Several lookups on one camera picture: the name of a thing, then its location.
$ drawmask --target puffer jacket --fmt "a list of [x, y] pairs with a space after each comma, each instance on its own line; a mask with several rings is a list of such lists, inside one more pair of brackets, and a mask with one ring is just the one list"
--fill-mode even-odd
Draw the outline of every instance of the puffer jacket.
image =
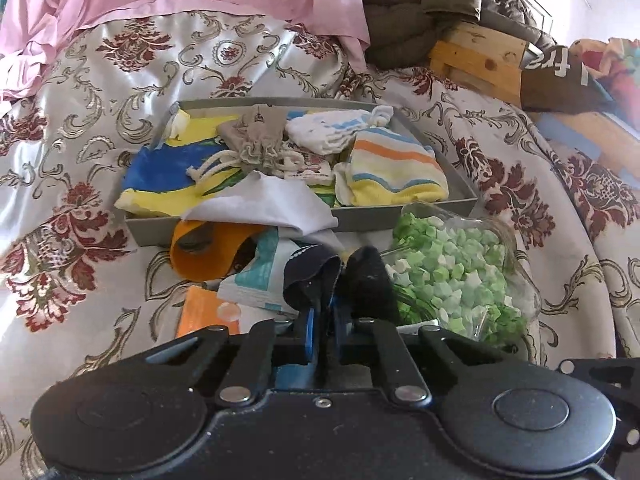
[[366, 57], [382, 69], [423, 64], [455, 23], [479, 23], [545, 50], [555, 41], [536, 28], [524, 0], [362, 0], [371, 45]]

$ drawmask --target gray tray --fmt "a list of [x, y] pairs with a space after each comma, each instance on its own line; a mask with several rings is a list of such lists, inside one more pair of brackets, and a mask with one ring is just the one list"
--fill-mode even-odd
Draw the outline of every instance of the gray tray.
[[[162, 125], [156, 131], [152, 146], [163, 142], [165, 126], [169, 118], [181, 108], [188, 111], [192, 117], [209, 117], [216, 115], [241, 114], [246, 108], [254, 104], [265, 103], [274, 106], [285, 107], [288, 110], [337, 110], [344, 108], [360, 108], [363, 110], [373, 110], [376, 105], [371, 103], [361, 103], [354, 101], [339, 101], [332, 99], [306, 99], [288, 97], [233, 97], [223, 99], [205, 99], [197, 101], [184, 101], [174, 104], [167, 112]], [[414, 124], [407, 119], [397, 108], [389, 123], [389, 129], [394, 132], [414, 137], [423, 144], [430, 144], [427, 136], [424, 135]], [[453, 168], [449, 161], [436, 150], [436, 160], [447, 177], [449, 184], [449, 199], [438, 202], [438, 205], [462, 216], [468, 216], [474, 208], [478, 198], [468, 182]], [[344, 231], [381, 231], [392, 229], [400, 216], [401, 205], [371, 206], [371, 207], [335, 207], [332, 209], [334, 216], [338, 219], [337, 232]], [[136, 243], [141, 246], [168, 246], [171, 244], [172, 235], [178, 217], [163, 218], [136, 218], [127, 215], [126, 223], [133, 235]]]

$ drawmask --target towel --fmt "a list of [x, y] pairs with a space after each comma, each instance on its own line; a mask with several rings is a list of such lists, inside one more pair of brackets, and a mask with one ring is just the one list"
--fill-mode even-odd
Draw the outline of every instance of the towel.
[[449, 196], [433, 148], [387, 128], [357, 132], [348, 161], [336, 164], [334, 173], [343, 205], [436, 202]]
[[289, 138], [318, 155], [331, 155], [346, 149], [358, 130], [389, 124], [394, 109], [376, 106], [366, 110], [329, 110], [304, 114], [287, 121]]
[[242, 180], [244, 173], [239, 168], [212, 174], [199, 185], [187, 175], [188, 168], [226, 150], [216, 129], [233, 118], [237, 116], [190, 118], [180, 110], [169, 138], [155, 149], [143, 146], [133, 158], [116, 208], [137, 216], [180, 216]]

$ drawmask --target striped towel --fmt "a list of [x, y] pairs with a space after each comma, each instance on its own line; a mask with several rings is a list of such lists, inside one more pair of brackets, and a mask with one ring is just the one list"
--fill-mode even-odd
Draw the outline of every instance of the striped towel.
[[342, 172], [340, 168], [334, 171], [338, 200], [351, 202], [344, 205], [436, 202], [449, 196], [433, 149], [387, 128], [359, 131], [342, 168]]

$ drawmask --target plastic bag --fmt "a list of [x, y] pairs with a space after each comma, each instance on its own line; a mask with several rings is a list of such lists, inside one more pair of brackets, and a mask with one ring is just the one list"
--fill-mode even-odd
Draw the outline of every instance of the plastic bag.
[[443, 328], [502, 346], [526, 333], [540, 294], [496, 219], [464, 218], [427, 203], [402, 208], [394, 248], [382, 254], [403, 323]]

